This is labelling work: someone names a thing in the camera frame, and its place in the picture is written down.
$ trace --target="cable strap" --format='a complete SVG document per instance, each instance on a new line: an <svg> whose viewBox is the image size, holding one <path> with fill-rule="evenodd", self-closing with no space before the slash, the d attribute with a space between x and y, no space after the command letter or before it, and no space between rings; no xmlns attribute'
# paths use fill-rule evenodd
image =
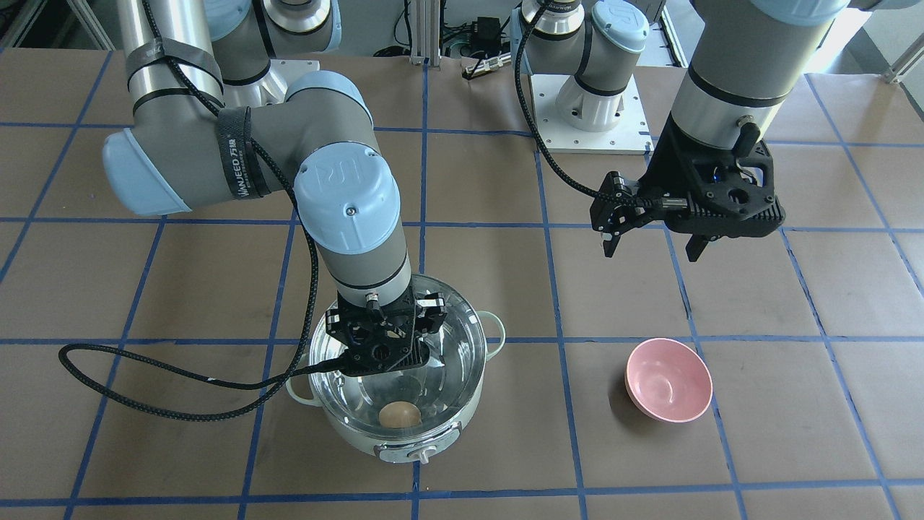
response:
<svg viewBox="0 0 924 520"><path fill-rule="evenodd" d="M215 124L228 190L236 199L254 199L270 192L250 139L250 107L222 108Z"/></svg>
<svg viewBox="0 0 924 520"><path fill-rule="evenodd" d="M167 57L173 57L195 68L201 68L215 78L222 93L225 92L225 86L222 85L222 71L218 68L218 62L215 61L214 56L199 47L170 38L154 38L126 56L125 77L131 79L135 72Z"/></svg>

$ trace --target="white mounting plate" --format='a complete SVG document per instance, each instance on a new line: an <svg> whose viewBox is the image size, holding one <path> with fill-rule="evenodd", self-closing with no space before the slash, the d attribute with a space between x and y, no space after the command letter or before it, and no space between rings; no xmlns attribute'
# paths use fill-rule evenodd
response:
<svg viewBox="0 0 924 520"><path fill-rule="evenodd" d="M623 109L616 128L604 132L578 130L558 115L555 97L570 76L534 74L532 84L533 114L536 126L550 152L563 154L643 155L652 149L648 121L641 107L635 77L623 92Z"/></svg>
<svg viewBox="0 0 924 520"><path fill-rule="evenodd" d="M291 85L307 72L321 70L321 62L316 59L271 59L270 67L286 79L287 85Z"/></svg>

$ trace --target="bowl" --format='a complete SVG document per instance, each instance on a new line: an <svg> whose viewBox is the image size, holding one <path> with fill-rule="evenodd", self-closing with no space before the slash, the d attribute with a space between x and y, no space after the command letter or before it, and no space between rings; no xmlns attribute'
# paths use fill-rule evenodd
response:
<svg viewBox="0 0 924 520"><path fill-rule="evenodd" d="M645 415L688 423L709 409L712 377L692 349L667 338L645 340L626 363L626 389Z"/></svg>

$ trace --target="wire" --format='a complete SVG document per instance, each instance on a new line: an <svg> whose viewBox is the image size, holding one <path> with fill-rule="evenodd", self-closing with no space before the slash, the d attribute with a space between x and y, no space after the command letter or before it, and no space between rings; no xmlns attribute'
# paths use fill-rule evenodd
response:
<svg viewBox="0 0 924 520"><path fill-rule="evenodd" d="M157 22L154 19L154 15L151 10L151 5L149 4L148 0L141 0L141 3L144 7L145 17L147 18L148 24L151 27L152 35L154 36L154 38L161 38L161 33L157 27ZM205 106L205 108L209 110L209 112L217 116L218 111L220 110L219 107L215 106L215 104L213 104L212 101L210 101L207 97L205 97L205 95L196 87L196 85L193 84L192 81L189 80L186 74L184 74L183 71L179 68L179 65L176 63L174 58L168 56L165 59L165 62L166 62L166 65L173 72L176 79L186 86L186 88L189 90L189 93L192 94L196 99L198 99L200 103L202 103L202 105ZM256 142L254 139L251 138L250 144L253 146L253 149L257 153L257 155L259 155L260 158L263 159L266 165L270 168L270 170L279 180L280 185L282 185L283 189L286 191L286 194L289 197L289 201L292 203L292 206L295 208L296 213L297 213L298 212L298 200L295 197L295 192L292 190L292 184L288 181L286 176L283 174L282 169L279 167L278 164L276 164L276 162L269 155L269 153L262 146L260 146L258 142ZM167 363L163 363L161 361L151 359L150 357L143 356L137 353L132 353L132 352L125 351L125 350L116 349L113 347L106 347L103 345L92 345L89 343L71 343L69 345L66 345L58 352L58 360L61 362L64 368L68 372L70 372L71 375L73 375L78 381L80 381L87 387L93 390L96 390L97 392L101 393L103 396L109 399L112 399L113 401L119 402L121 404L124 404L125 406L128 406L129 408L133 408L135 410L138 410L138 411L141 411L147 414L159 415L161 417L167 417L170 419L177 419L177 420L182 420L182 421L195 421L195 422L222 421L222 420L238 417L243 414L247 414L257 409L258 407L263 405L265 402L269 401L270 398L272 398L279 390L283 388L283 386L286 384L286 381L291 379L293 376L301 375L301 374L310 374L310 373L315 373L315 372L330 372L330 371L339 369L340 368L339 358L323 361L321 363L318 363L317 365L306 366L301 369L296 369L296 367L298 366L298 363L300 362L302 358L302 355L305 352L305 349L308 347L308 344L310 343L311 323L313 321L312 317L314 315L314 306L315 306L315 303L317 301L317 296L318 296L318 252L317 252L317 248L315 247L314 239L309 235L308 231L304 227L302 227L302 232L305 235L305 241L308 243L308 251L309 251L310 262L311 262L311 282L309 286L308 305L307 305L307 308L305 309L305 321L302 324L301 334L298 339L298 346L296 348L295 355L292 358L292 362L286 368L286 371L283 372L282 374L279 374L272 378L265 379L264 381L261 381L259 383L236 383L232 381L224 381L221 379L207 378L201 374L196 374L195 372L189 372L188 370L185 370L183 368L169 365ZM158 368L162 368L163 370L167 370L169 372L179 374L180 376L183 376L186 378L192 378L197 381L204 382L206 384L219 386L223 388L236 389L236 390L257 390L257 389L263 389L266 387L270 387L270 388L265 393L263 393L262 396L260 396L259 398L251 402L250 404L244 405L240 408L237 408L235 410L230 410L227 412L221 412L217 414L190 414L186 412L179 412L176 410L168 410L165 408L159 408L157 406L152 406L144 402L135 401L114 390L106 388L104 385L93 380L92 378L90 378L89 376L81 372L74 365L74 363L69 359L68 354L76 350L104 352L104 353L111 353L116 356L127 357L134 361L139 361L147 365L156 366Z"/></svg>
<svg viewBox="0 0 924 520"><path fill-rule="evenodd" d="M407 29L407 46L414 48L414 37L410 32L410 0L405 0L405 28Z"/></svg>
<svg viewBox="0 0 924 520"><path fill-rule="evenodd" d="M477 51L477 52L472 53L469 57L475 57L475 55L481 55L481 57L478 58L478 63L476 63L475 67L472 68L471 73L470 74L466 73L465 70L462 71L462 78L464 78L466 81L471 81L475 77L475 71L478 70L478 67L481 67L481 63L484 61L484 58L485 56L487 56L487 53L485 53L484 51Z"/></svg>
<svg viewBox="0 0 924 520"><path fill-rule="evenodd" d="M562 167L558 166L558 163L555 162L555 159L552 157L552 153L549 152L549 149L545 146L545 141L542 139L542 136L539 134L539 127L536 126L536 121L533 119L532 115L529 112L529 105L526 102L526 96L523 94L523 82L520 79L520 69L521 62L523 61L523 51L526 49L526 42L529 39L529 36L532 34L533 30L536 28L536 24L539 23L539 19L545 13L546 8L554 0L544 0L539 10L536 11L535 16L532 17L532 20L527 23L526 29L523 31L523 38L520 40L519 47L517 48L517 56L514 58L514 84L517 87L517 100L520 104L520 110L523 111L523 118L526 119L526 124L529 126L529 131L532 133L532 138L536 141L536 146L539 147L539 151L542 153L542 156L545 157L545 161L549 163L549 166L552 167L552 171L561 178L571 188L584 193L595 199L603 199L609 203L619 203L626 205L626 202L634 204L638 207L653 207L654 204L652 201L647 199L642 199L639 197L629 197L629 201L624 201L624 199L616 199L609 193L598 192L593 188L585 186L580 182L572 179Z"/></svg>
<svg viewBox="0 0 924 520"><path fill-rule="evenodd" d="M410 47L410 42L411 42L410 22L407 20L407 16L408 16L407 10L409 8L410 8L410 3L408 2L408 0L404 0L404 10L398 13L398 18L395 19L395 25L392 27L392 38L395 40L396 43L398 43L399 45L404 45L405 47ZM398 40L398 24L401 23L401 19L405 19L407 23L407 43L404 43L401 40Z"/></svg>

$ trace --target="brown egg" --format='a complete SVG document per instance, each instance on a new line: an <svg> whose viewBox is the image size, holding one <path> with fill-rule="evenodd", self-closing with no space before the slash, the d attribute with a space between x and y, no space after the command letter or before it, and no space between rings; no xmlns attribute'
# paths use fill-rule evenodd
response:
<svg viewBox="0 0 924 520"><path fill-rule="evenodd" d="M389 402L379 412L379 424L384 427L419 426L420 409L407 401Z"/></svg>

